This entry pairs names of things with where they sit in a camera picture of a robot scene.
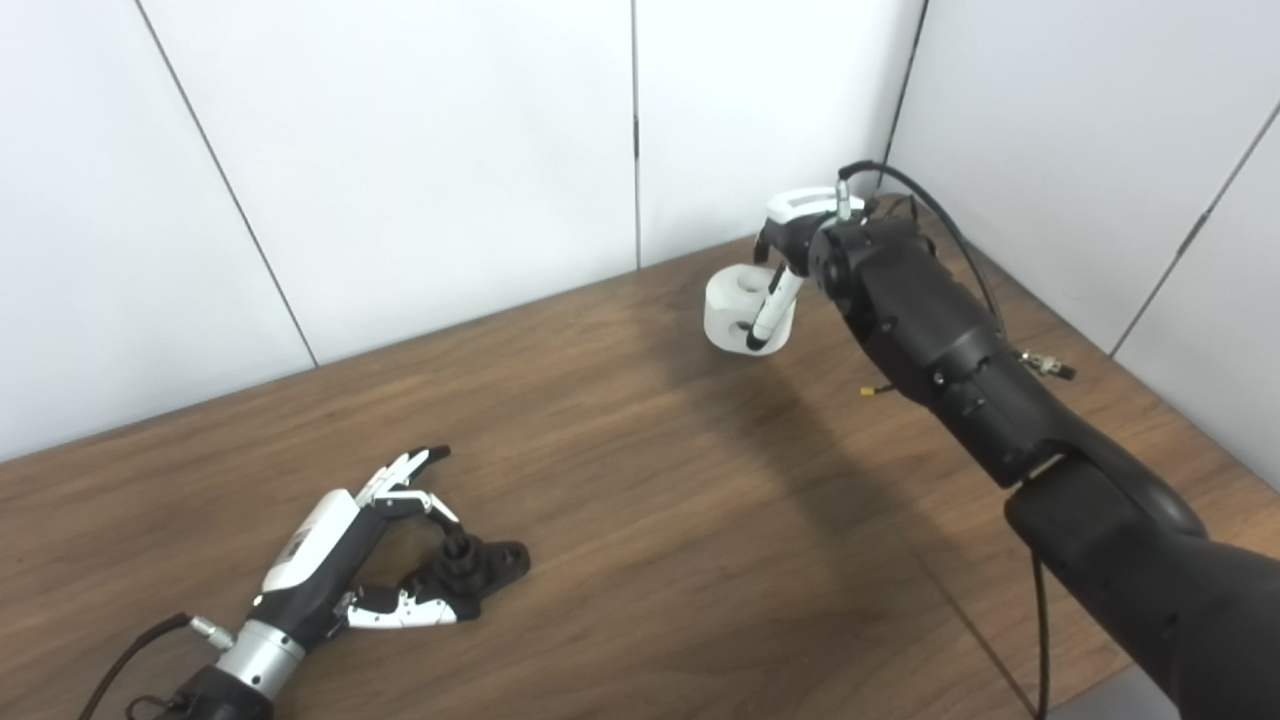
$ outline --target cable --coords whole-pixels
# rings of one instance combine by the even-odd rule
[[[1048,600],[1044,597],[1044,565],[1032,555],[1032,579],[1036,582],[1036,624],[1041,646],[1041,687],[1036,720],[1048,717]]]
[[[173,618],[166,618],[156,623],[151,626],[151,629],[138,635],[138,638],[133,641],[133,644],[131,644],[120,655],[115,664],[111,665],[111,669],[106,671],[106,675],[102,675],[102,680],[99,682],[97,688],[93,689],[93,694],[90,696],[88,702],[84,705],[84,710],[79,715],[79,720],[88,720],[93,716],[93,711],[97,710],[97,703],[102,702],[102,696],[105,696],[106,689],[111,687],[111,682],[115,680],[115,676],[120,674],[120,670],[124,670],[124,666],[133,659],[134,655],[138,653],[140,650],[151,644],[151,642],[160,635],[172,633],[179,628],[186,628],[188,623],[191,623],[191,615],[179,612]]]
[[[960,228],[956,227],[951,215],[947,214],[942,205],[940,205],[927,190],[920,187],[920,183],[908,177],[906,173],[893,168],[892,165],[886,165],[884,163],[877,163],[876,160],[859,160],[851,165],[845,165],[844,168],[840,168],[840,179],[847,181],[858,173],[867,172],[884,173],[886,176],[905,184],[911,192],[919,195],[920,200],[923,200],[924,204],[938,215],[938,219],[942,220],[942,227],[947,228],[947,232],[951,233],[951,238],[955,241],[956,247],[960,249],[960,254],[964,255],[965,263],[969,264],[969,269],[973,272],[974,279],[978,281],[978,288],[982,290],[982,297],[986,300],[987,309],[991,310],[991,315],[996,318],[996,327],[1000,329],[1000,334],[1007,337],[1005,333],[1005,316],[1000,313],[1000,305],[996,304],[995,293],[991,292],[991,283],[987,282],[987,274],[982,272],[982,268],[978,265],[977,260],[974,260],[973,252],[969,249],[969,241],[960,233]]]

